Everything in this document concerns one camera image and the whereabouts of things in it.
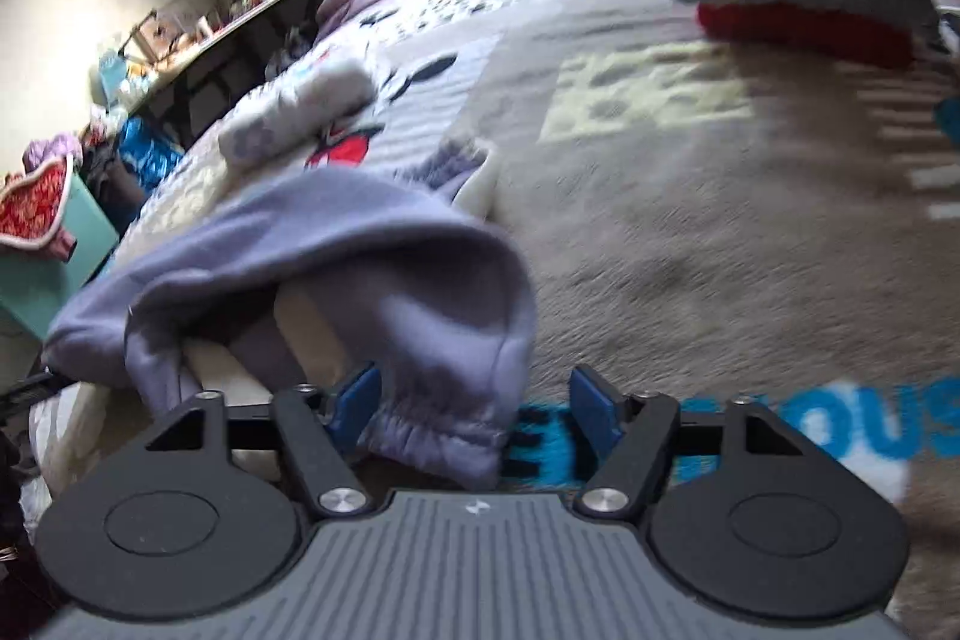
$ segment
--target bed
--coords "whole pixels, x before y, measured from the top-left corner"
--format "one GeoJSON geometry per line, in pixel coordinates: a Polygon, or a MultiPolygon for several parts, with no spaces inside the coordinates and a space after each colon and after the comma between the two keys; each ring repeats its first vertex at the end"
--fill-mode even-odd
{"type": "MultiPolygon", "coordinates": [[[[955,636],[960,158],[932,123],[956,92],[949,58],[925,52],[887,73],[732,47],[671,0],[360,6],[313,57],[375,47],[409,67],[457,55],[384,111],[363,166],[396,167],[456,135],[496,151],[469,209],[531,265],[531,397],[560,400],[570,367],[590,362],[627,390],[779,405],[899,506],[916,533],[899,614],[917,636],[955,636]],[[428,133],[403,133],[424,115],[428,133]]],[[[314,140],[237,179],[216,145],[229,121],[191,148],[114,263],[318,152],[314,140]]],[[[53,493],[144,423],[136,397],[95,386],[35,408],[53,493]]]]}

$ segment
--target folded white cloth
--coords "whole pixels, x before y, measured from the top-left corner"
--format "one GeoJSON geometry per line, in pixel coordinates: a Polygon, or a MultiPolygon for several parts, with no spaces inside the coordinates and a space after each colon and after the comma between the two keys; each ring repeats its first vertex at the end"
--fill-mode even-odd
{"type": "Polygon", "coordinates": [[[349,49],[319,49],[245,95],[224,118],[220,152],[232,169],[258,167],[376,98],[383,68],[349,49]]]}

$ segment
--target desk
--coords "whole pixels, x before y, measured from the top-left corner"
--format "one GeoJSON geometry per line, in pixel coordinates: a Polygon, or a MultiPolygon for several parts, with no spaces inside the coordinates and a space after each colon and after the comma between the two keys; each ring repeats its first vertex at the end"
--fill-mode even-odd
{"type": "Polygon", "coordinates": [[[312,23],[320,0],[271,0],[184,52],[131,108],[184,148],[264,82],[264,68],[294,25],[312,23]]]}

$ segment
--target cartoon character print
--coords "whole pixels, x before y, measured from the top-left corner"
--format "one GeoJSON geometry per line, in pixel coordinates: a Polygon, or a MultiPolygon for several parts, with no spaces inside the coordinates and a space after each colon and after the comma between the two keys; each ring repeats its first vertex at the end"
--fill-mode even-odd
{"type": "Polygon", "coordinates": [[[371,125],[355,131],[337,133],[330,129],[320,139],[317,149],[304,164],[304,169],[315,169],[330,164],[358,167],[370,151],[371,139],[384,129],[383,125],[371,125]]]}

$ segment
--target red patterned cloth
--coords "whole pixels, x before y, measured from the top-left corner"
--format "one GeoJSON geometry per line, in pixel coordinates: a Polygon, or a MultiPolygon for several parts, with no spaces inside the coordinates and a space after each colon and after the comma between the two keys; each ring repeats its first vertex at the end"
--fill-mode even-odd
{"type": "Polygon", "coordinates": [[[36,177],[8,177],[0,191],[0,244],[69,261],[77,241],[59,223],[67,196],[69,159],[41,167],[36,177]]]}
{"type": "Polygon", "coordinates": [[[785,44],[882,68],[909,68],[913,63],[909,31],[847,12],[792,4],[700,4],[697,19],[717,39],[785,44]]]}

